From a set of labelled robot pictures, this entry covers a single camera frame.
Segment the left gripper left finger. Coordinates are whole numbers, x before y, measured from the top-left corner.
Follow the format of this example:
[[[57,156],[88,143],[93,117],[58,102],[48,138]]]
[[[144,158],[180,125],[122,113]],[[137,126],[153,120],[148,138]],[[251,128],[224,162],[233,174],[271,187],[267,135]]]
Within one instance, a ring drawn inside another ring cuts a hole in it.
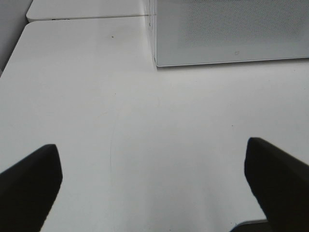
[[[35,150],[0,174],[0,230],[39,232],[60,190],[57,146]]]

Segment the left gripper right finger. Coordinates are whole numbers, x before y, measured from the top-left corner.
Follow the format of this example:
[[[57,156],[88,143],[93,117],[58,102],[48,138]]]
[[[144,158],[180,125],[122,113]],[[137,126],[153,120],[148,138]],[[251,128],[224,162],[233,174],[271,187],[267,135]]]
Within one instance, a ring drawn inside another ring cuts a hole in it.
[[[258,137],[248,140],[244,173],[275,232],[309,230],[309,166]]]

